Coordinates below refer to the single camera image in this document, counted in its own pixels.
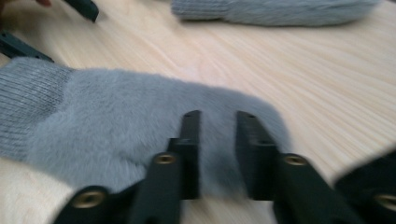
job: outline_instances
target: light wood surface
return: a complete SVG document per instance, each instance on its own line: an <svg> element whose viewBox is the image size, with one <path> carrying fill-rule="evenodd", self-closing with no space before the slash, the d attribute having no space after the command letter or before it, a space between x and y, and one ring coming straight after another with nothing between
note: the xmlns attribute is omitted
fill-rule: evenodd
<svg viewBox="0 0 396 224"><path fill-rule="evenodd" d="M329 183L396 143L396 4L322 28L182 22L168 0L96 0L93 24L63 1L7 6L5 27L57 63L158 73L257 95L290 130L294 152ZM8 58L0 56L0 64ZM0 223L50 223L73 192L0 159ZM273 223L268 203L205 199L184 223Z"/></svg>

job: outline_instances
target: gray mitten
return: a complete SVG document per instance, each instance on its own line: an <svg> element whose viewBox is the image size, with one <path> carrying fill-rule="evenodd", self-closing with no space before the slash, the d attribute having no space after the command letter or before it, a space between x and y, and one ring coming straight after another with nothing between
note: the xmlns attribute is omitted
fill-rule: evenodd
<svg viewBox="0 0 396 224"><path fill-rule="evenodd" d="M24 161L75 188L119 191L144 178L151 157L178 137L181 117L202 111L201 184L229 195L242 187L233 154L235 112L265 122L281 148L288 134L255 97L122 70L74 70L19 58L0 68L0 156Z"/></svg>
<svg viewBox="0 0 396 224"><path fill-rule="evenodd" d="M173 0L182 20L216 20L262 26L324 26L355 21L380 0Z"/></svg>

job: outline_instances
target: wood grain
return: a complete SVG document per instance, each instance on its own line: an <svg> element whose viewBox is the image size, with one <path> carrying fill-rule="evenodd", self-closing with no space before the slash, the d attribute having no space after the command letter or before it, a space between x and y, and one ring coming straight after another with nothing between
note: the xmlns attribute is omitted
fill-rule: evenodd
<svg viewBox="0 0 396 224"><path fill-rule="evenodd" d="M14 2L5 27L57 63L124 68L227 87L261 97L282 115L293 151L329 183L385 153L396 136L396 4L361 21L322 28L184 22L165 0L96 0L97 23L62 1ZM0 57L0 64L8 59ZM50 223L72 190L0 160L0 223ZM267 203L204 199L184 223L273 223Z"/></svg>

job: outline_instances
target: black plastic part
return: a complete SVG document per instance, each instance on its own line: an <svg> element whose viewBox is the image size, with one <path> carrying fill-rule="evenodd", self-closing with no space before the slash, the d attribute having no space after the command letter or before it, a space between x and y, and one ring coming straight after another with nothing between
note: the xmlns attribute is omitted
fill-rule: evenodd
<svg viewBox="0 0 396 224"><path fill-rule="evenodd" d="M99 8L90 0L64 0L73 7L81 16L95 22L99 15Z"/></svg>
<svg viewBox="0 0 396 224"><path fill-rule="evenodd" d="M9 58L31 57L31 58L47 60L53 63L53 60L49 56L30 47L29 45L25 44L14 35L4 30L1 31L0 34L0 51Z"/></svg>
<svg viewBox="0 0 396 224"><path fill-rule="evenodd" d="M247 194L253 200L272 201L277 146L255 116L238 111L236 118L236 158Z"/></svg>
<svg viewBox="0 0 396 224"><path fill-rule="evenodd" d="M137 192L128 224L177 224L180 221L182 161L176 153L157 154Z"/></svg>
<svg viewBox="0 0 396 224"><path fill-rule="evenodd" d="M183 158L182 199L191 200L200 197L199 190L199 127L198 110L183 116L179 138L172 138L168 151Z"/></svg>
<svg viewBox="0 0 396 224"><path fill-rule="evenodd" d="M364 223L340 195L330 189L307 159L295 154L280 156L276 162L276 176L276 199L289 206L296 223Z"/></svg>
<svg viewBox="0 0 396 224"><path fill-rule="evenodd" d="M396 223L396 148L338 179L335 189L367 223Z"/></svg>
<svg viewBox="0 0 396 224"><path fill-rule="evenodd" d="M296 218L287 203L274 201L273 210L277 224L296 224Z"/></svg>
<svg viewBox="0 0 396 224"><path fill-rule="evenodd" d="M109 194L103 187L90 186L78 191L66 204L56 217L54 224L121 224L125 223L127 212L134 200L136 191L140 185L135 185L117 194ZM90 208L78 208L74 206L77 197L87 192L100 192L104 194L103 201L97 206Z"/></svg>

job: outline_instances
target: screw hole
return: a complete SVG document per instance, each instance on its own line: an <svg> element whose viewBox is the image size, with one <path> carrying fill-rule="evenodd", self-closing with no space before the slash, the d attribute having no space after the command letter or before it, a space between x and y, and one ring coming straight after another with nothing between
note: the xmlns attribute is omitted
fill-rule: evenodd
<svg viewBox="0 0 396 224"><path fill-rule="evenodd" d="M161 155L158 156L155 160L158 164L170 164L173 163L176 160L174 156L171 155Z"/></svg>
<svg viewBox="0 0 396 224"><path fill-rule="evenodd" d="M306 160L298 156L288 156L285 158L285 162L290 165L306 165Z"/></svg>
<svg viewBox="0 0 396 224"><path fill-rule="evenodd" d="M396 196L389 194L379 194L375 196L375 200L383 207L396 212Z"/></svg>
<svg viewBox="0 0 396 224"><path fill-rule="evenodd" d="M76 208L91 208L100 204L105 199L105 194L101 191L85 192L77 196L73 201Z"/></svg>

